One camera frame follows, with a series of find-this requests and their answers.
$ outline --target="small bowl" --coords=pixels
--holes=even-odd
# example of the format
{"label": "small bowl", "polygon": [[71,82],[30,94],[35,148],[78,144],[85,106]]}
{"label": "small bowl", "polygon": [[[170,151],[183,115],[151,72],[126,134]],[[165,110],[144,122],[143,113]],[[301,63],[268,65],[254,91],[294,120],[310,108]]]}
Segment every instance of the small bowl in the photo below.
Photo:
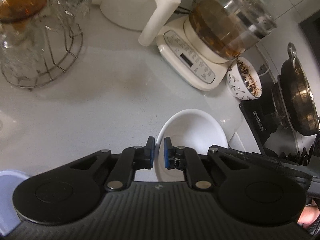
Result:
{"label": "small bowl", "polygon": [[228,68],[225,82],[229,92],[241,100],[254,100],[261,96],[258,73],[244,57],[238,57]]}
{"label": "small bowl", "polygon": [[159,181],[185,180],[182,171],[165,168],[164,138],[167,136],[171,138],[173,146],[190,147],[203,155],[214,144],[228,148],[223,129],[210,114],[198,109],[182,110],[165,123],[156,141],[154,166]]}

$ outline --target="electric kettle base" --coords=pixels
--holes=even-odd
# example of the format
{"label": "electric kettle base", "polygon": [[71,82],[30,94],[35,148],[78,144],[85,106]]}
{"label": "electric kettle base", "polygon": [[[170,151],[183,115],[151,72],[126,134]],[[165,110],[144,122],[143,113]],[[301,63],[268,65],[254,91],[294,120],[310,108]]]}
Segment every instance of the electric kettle base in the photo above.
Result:
{"label": "electric kettle base", "polygon": [[230,62],[217,64],[201,55],[185,35],[186,20],[188,16],[165,25],[156,43],[164,59],[187,83],[202,91],[212,90],[220,84]]}

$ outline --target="textured rubber surface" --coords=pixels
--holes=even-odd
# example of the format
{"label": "textured rubber surface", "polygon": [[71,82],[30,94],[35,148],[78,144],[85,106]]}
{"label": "textured rubber surface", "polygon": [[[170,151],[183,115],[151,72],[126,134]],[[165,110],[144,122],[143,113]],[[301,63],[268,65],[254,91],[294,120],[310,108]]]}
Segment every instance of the textured rubber surface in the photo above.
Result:
{"label": "textured rubber surface", "polygon": [[210,193],[186,182],[132,182],[125,191],[106,194],[83,219],[64,226],[22,222],[12,240],[303,240],[310,235],[296,223],[257,227],[226,214]]}

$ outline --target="patterned bowl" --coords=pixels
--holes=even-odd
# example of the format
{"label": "patterned bowl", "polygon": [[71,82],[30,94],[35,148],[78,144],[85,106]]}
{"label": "patterned bowl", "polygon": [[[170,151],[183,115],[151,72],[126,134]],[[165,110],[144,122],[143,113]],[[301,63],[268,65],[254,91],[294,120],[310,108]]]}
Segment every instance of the patterned bowl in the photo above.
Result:
{"label": "patterned bowl", "polygon": [[259,76],[244,57],[238,57],[228,68],[225,82],[229,92],[241,100],[257,99],[262,94]]}

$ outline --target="digital display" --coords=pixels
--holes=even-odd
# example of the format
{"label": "digital display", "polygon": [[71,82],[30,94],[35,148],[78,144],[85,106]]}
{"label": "digital display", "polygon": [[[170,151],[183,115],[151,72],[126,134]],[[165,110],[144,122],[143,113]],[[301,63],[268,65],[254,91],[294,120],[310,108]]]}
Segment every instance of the digital display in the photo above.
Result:
{"label": "digital display", "polygon": [[193,63],[182,53],[180,57],[190,66],[192,67]]}

